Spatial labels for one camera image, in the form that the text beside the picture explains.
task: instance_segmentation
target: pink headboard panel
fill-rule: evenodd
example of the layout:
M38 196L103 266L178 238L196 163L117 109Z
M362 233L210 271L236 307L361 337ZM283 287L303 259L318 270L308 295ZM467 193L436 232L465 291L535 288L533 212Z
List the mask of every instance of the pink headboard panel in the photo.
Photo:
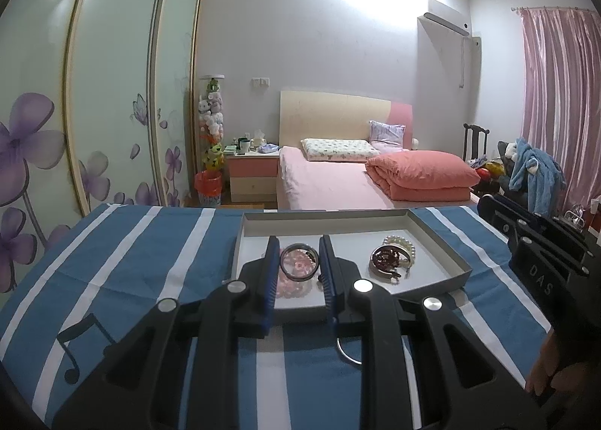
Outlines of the pink headboard panel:
M391 103L387 124L404 124L403 148L411 150L413 146L413 106L403 103Z

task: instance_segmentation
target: pink bed sheet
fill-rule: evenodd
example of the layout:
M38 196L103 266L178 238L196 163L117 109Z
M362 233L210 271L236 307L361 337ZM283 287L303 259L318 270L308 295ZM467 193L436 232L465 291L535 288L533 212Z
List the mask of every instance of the pink bed sheet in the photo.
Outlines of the pink bed sheet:
M302 150L283 147L279 153L283 189L292 210L398 209L473 204L392 201L371 180L365 164L309 162Z

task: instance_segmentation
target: nightstand drawer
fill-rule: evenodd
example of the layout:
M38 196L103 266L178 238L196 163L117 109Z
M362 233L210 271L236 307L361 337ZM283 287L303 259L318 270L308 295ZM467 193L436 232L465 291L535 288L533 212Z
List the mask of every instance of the nightstand drawer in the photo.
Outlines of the nightstand drawer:
M230 191L233 203L275 201L275 177L231 177Z
M228 169L230 177L276 177L278 157L230 157Z

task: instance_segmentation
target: tray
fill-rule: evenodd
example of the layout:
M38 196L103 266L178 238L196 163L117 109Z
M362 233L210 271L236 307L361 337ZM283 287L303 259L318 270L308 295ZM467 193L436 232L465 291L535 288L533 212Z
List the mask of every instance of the tray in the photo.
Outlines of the tray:
M319 239L330 235L337 257L355 262L365 279L384 286L392 294L420 301L461 288L472 272L470 266L428 225L409 209L245 213L236 241L231 279L236 279L246 262L264 256L270 235L281 248L303 243L319 250ZM408 276L398 282L375 276L369 270L371 253L388 235L403 236L416 250L415 263ZM325 318L325 300L318 273L293 298L276 298L278 322L304 322Z

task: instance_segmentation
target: curtain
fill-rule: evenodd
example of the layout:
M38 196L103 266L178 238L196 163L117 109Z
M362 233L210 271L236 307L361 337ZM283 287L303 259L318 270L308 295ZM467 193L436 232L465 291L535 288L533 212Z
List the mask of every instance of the curtain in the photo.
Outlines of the curtain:
M521 9L526 55L522 136L566 176L561 212L601 194L601 17Z

